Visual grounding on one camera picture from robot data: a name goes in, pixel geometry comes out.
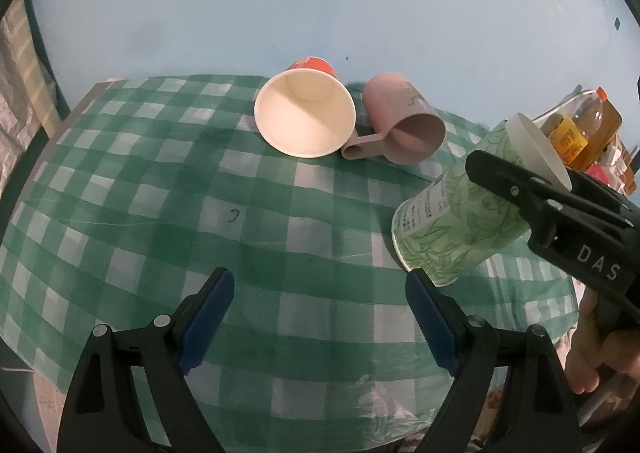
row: curtain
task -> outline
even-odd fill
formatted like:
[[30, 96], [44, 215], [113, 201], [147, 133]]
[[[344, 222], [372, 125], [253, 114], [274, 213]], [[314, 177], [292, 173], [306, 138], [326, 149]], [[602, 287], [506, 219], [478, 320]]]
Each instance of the curtain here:
[[0, 20], [0, 195], [20, 155], [42, 126], [60, 126], [55, 83], [40, 63], [24, 0], [13, 0]]

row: paper cup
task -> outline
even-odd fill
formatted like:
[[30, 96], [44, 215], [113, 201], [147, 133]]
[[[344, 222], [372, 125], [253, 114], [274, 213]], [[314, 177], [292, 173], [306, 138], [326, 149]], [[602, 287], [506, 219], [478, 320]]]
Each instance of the paper cup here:
[[271, 146], [300, 158], [337, 151], [356, 123], [351, 94], [320, 58], [301, 59], [271, 78], [255, 99], [254, 115]]
[[[528, 168], [571, 190], [562, 161], [544, 134], [521, 113], [502, 121], [472, 149]], [[528, 228], [518, 208], [471, 182], [466, 155], [394, 214], [391, 236], [406, 270], [424, 269], [448, 285]]]

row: blue gripper pad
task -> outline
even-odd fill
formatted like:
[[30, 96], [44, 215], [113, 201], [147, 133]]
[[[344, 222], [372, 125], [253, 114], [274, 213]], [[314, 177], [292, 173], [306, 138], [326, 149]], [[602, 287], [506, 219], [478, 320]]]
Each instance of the blue gripper pad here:
[[182, 335], [177, 366], [182, 375], [199, 367], [234, 298], [234, 275], [225, 271]]
[[404, 295], [436, 364], [455, 377], [460, 368], [455, 335], [417, 274], [407, 274]]

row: mug handle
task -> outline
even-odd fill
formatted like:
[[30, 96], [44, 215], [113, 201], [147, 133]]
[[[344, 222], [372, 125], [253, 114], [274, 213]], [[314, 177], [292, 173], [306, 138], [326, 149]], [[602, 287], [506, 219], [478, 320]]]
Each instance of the mug handle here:
[[357, 160], [365, 157], [382, 155], [385, 149], [385, 135], [374, 133], [372, 135], [358, 136], [356, 129], [349, 140], [340, 148], [340, 153], [347, 160]]

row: green floral paper cup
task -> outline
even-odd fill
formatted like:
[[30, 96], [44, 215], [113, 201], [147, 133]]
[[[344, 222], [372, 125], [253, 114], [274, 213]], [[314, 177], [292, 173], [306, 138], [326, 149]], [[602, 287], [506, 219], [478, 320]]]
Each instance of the green floral paper cup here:
[[[472, 151], [476, 149], [571, 189], [551, 143], [521, 113], [502, 121]], [[392, 221], [391, 235], [402, 265], [408, 271], [424, 269], [438, 287], [452, 283], [528, 228], [516, 206], [469, 180], [469, 153], [402, 203]]]

